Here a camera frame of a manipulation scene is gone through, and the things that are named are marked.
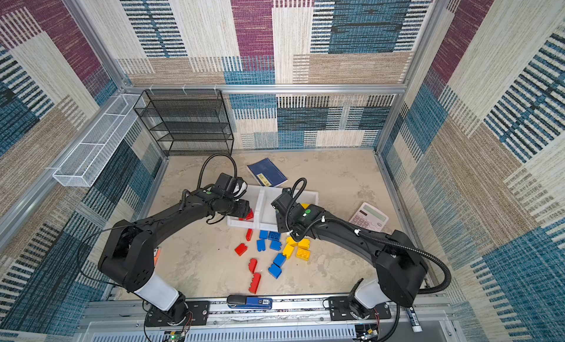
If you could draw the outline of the blue lego studded brick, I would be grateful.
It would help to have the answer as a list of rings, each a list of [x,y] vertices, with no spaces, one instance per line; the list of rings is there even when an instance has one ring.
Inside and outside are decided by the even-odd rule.
[[[280,242],[280,234],[276,232],[269,232],[268,239],[276,242]]]

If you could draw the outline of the long red lego brick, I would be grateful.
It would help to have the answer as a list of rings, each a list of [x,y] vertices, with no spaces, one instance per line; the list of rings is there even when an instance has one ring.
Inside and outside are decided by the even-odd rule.
[[[253,210],[251,210],[251,211],[248,213],[248,215],[247,215],[246,217],[244,217],[244,218],[239,218],[238,220],[239,220],[239,221],[245,221],[245,222],[249,222],[249,221],[253,222],[254,216],[255,216],[255,215],[254,215],[254,213],[253,213]]]

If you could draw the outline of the small red lego brick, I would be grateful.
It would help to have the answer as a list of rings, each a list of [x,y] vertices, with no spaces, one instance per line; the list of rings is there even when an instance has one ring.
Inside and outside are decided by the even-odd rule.
[[[242,256],[248,249],[248,246],[245,243],[240,243],[236,248],[235,248],[235,253],[238,256]]]

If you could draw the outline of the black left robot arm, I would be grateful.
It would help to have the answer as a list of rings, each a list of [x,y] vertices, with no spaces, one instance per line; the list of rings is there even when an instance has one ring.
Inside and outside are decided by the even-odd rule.
[[[169,237],[188,225],[215,215],[246,218],[250,204],[243,198],[247,183],[233,173],[222,173],[204,186],[198,178],[196,189],[183,190],[179,202],[153,216],[129,222],[121,220],[108,228],[98,270],[112,283],[150,303],[153,316],[177,326],[188,318],[185,296],[154,271],[154,251]]]

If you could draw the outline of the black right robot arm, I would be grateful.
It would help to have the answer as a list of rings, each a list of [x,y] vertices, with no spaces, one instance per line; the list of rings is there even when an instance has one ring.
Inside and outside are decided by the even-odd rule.
[[[414,246],[402,231],[375,232],[334,216],[318,205],[303,208],[298,198],[307,180],[298,179],[272,201],[277,227],[299,242],[305,238],[327,241],[358,255],[376,271],[372,280],[360,279],[348,296],[351,314],[367,319],[373,309],[393,302],[410,308],[419,294],[439,293],[452,282],[448,266],[435,255]]]

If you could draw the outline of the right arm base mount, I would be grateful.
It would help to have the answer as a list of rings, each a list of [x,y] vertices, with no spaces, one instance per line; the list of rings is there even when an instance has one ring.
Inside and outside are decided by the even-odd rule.
[[[376,320],[392,318],[390,306],[382,303],[373,308],[365,308],[361,303],[348,296],[330,296],[325,299],[324,307],[330,312],[332,321]]]

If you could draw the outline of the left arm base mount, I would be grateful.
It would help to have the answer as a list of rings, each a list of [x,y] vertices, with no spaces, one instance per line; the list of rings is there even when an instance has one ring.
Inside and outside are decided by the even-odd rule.
[[[176,304],[169,311],[161,311],[154,305],[149,306],[145,320],[146,327],[188,327],[204,326],[210,310],[209,301],[185,301]]]

